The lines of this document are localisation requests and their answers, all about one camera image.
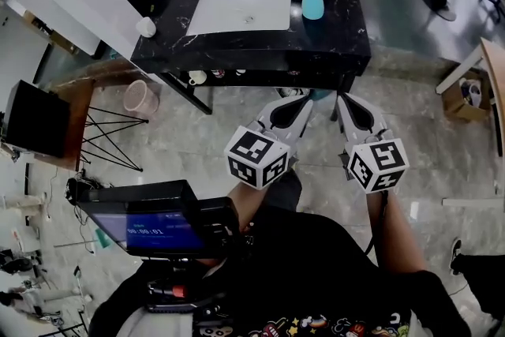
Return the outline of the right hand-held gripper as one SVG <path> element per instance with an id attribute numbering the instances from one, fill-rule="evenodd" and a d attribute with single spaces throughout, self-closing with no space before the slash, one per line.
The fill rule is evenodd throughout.
<path id="1" fill-rule="evenodd" d="M 382 112 L 350 93 L 337 98 L 341 130 L 346 139 L 340 155 L 348 180 L 355 180 L 366 194 L 393 189 L 410 168 L 403 142 L 395 138 Z M 359 138 L 356 128 L 368 131 Z"/>

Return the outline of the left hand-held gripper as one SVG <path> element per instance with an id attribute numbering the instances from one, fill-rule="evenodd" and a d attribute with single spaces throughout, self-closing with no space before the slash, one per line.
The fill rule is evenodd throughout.
<path id="1" fill-rule="evenodd" d="M 231 176 L 262 190 L 287 172 L 312 112 L 313 101 L 304 101 L 288 127 L 274 125 L 271 116 L 276 108 L 293 100 L 294 97 L 284 97 L 272 101 L 247 126 L 238 127 L 224 149 Z"/>

